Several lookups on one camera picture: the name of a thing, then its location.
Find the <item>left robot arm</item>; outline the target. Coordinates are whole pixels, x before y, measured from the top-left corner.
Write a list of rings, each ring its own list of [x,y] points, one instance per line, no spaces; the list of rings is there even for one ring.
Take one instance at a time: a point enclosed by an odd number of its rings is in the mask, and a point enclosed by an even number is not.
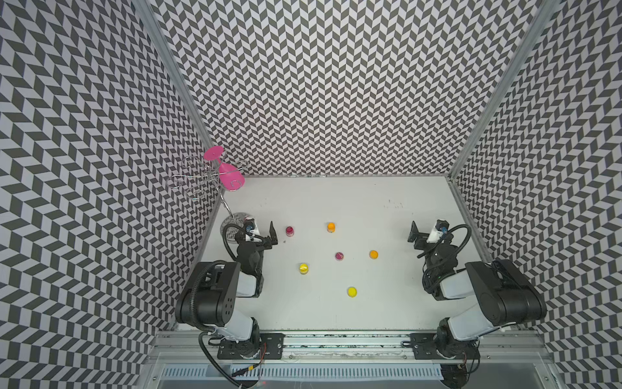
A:
[[[280,359],[284,334],[262,333],[257,319],[236,308],[238,299],[262,293],[264,252],[278,244],[275,227],[270,225],[263,237],[255,220],[248,219],[242,226],[225,225],[221,237],[232,260],[194,268],[178,298],[176,321],[218,338],[220,360]]]

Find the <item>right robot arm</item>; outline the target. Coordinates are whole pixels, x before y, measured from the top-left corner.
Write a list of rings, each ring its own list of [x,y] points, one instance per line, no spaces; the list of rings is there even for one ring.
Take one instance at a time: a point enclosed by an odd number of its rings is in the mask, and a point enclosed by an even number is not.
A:
[[[458,255],[471,239],[471,227],[452,227],[437,220],[428,233],[411,223],[408,242],[424,259],[421,283],[436,301],[474,297],[476,304],[442,319],[434,333],[413,333],[403,345],[417,360],[468,361],[479,358],[479,340],[503,327],[544,319],[544,295],[510,260],[468,262],[458,268]]]

